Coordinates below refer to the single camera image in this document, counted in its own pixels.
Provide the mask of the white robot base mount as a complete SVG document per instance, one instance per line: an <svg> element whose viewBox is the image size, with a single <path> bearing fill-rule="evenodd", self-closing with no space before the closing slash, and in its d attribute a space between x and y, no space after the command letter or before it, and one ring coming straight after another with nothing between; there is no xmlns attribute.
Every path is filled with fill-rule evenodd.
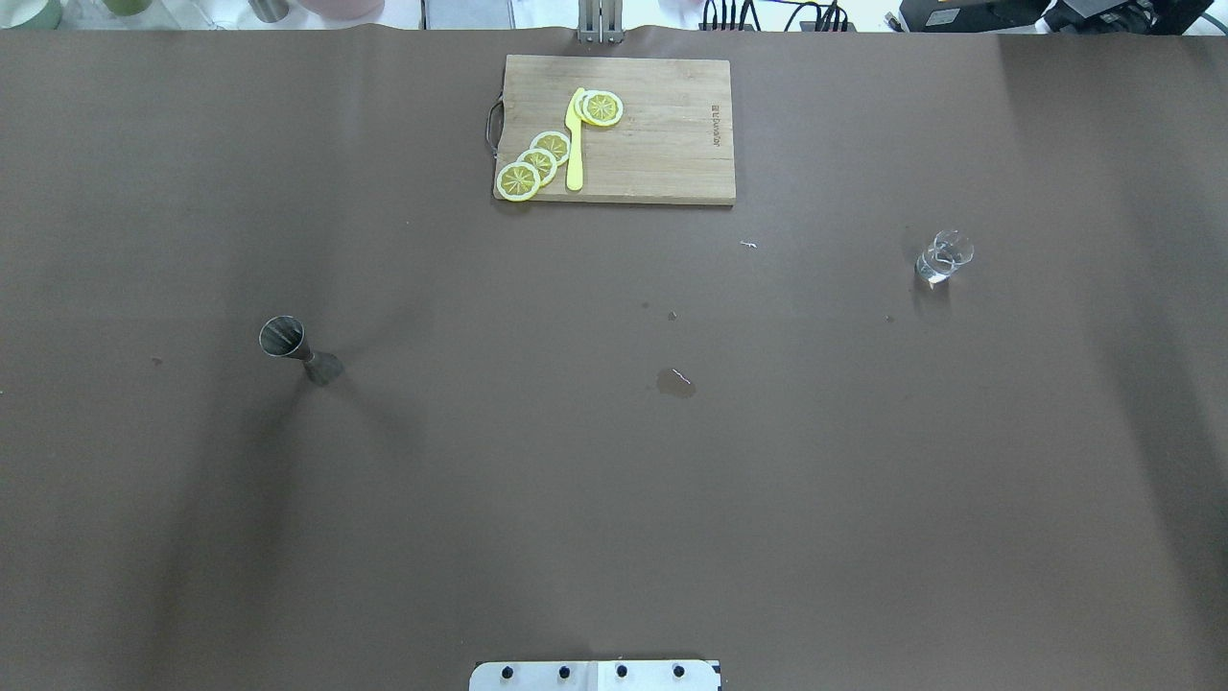
<svg viewBox="0 0 1228 691"><path fill-rule="evenodd" d="M605 659L486 662L469 690L722 690L718 662Z"/></svg>

